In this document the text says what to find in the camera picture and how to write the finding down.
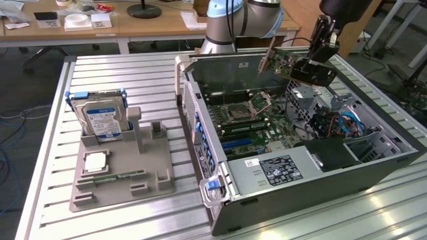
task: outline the black lamp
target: black lamp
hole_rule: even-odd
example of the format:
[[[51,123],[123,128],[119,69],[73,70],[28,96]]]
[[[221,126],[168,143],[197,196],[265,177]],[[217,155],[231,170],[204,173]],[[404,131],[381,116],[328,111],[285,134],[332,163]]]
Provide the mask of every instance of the black lamp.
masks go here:
[[[153,5],[145,4],[145,0],[140,0],[140,4],[127,8],[127,13],[139,19],[152,19],[160,16],[161,9]]]

